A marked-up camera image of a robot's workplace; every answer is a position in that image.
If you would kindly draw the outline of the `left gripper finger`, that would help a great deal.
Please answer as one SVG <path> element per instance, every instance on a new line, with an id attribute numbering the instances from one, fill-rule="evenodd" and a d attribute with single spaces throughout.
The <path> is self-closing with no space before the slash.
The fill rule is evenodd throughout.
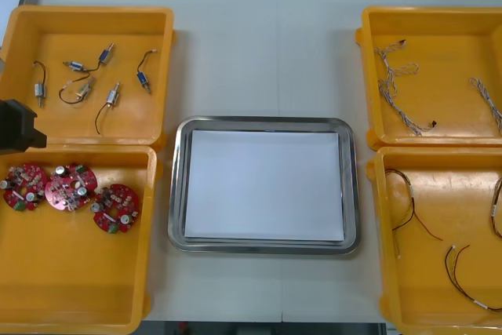
<path id="1" fill-rule="evenodd" d="M 47 136 L 38 131 L 37 129 L 31 128 L 25 133 L 26 145 L 27 147 L 33 148 L 46 148 Z"/>
<path id="2" fill-rule="evenodd" d="M 1 153 L 24 152 L 37 146 L 37 115 L 17 100 L 1 100 Z"/>

